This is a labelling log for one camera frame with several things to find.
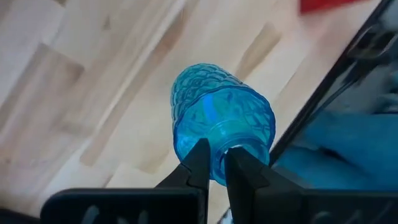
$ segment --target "light wood surface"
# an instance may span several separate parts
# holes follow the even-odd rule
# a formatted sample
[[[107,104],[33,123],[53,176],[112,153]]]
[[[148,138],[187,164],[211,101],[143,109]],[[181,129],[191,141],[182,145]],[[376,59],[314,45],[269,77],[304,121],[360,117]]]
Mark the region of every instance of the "light wood surface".
[[[153,187],[178,164],[170,89],[215,63],[271,103],[277,137],[379,0],[0,0],[0,207],[72,187]],[[228,207],[212,182],[209,223]]]

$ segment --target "bottle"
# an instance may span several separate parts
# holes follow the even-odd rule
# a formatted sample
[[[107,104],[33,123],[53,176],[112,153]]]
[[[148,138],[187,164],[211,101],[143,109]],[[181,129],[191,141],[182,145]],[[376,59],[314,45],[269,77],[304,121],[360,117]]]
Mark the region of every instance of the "bottle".
[[[200,138],[211,149],[210,179],[226,185],[224,155],[242,146],[264,164],[275,138],[269,102],[222,68],[200,63],[186,68],[171,94],[174,150],[182,161]]]

